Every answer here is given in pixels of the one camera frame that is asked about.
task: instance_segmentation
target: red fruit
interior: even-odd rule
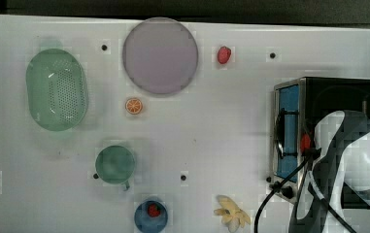
[[[150,217],[160,216],[160,210],[157,208],[157,205],[151,204],[148,206],[148,215]]]
[[[232,50],[228,47],[221,47],[218,51],[218,62],[220,64],[225,64],[230,59]]]

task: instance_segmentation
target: purple plate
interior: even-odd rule
[[[185,88],[197,68],[198,50],[179,22],[153,17],[137,25],[123,46],[123,65],[132,82],[154,94]]]

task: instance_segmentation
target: blue bowl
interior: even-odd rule
[[[148,215],[148,207],[151,204],[156,204],[160,209],[160,216],[150,217]],[[166,207],[157,199],[149,198],[142,203],[134,214],[134,222],[143,233],[158,233],[167,225]]]

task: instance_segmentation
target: banana peel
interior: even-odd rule
[[[252,224],[248,214],[239,208],[239,206],[229,197],[220,195],[218,201],[220,209],[214,211],[216,216],[221,216],[221,222],[227,224],[230,233],[234,233],[240,227],[244,228],[245,224]]]

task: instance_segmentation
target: green basket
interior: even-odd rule
[[[30,114],[43,128],[63,131],[79,124],[87,111],[84,71],[69,52],[43,50],[26,72]]]

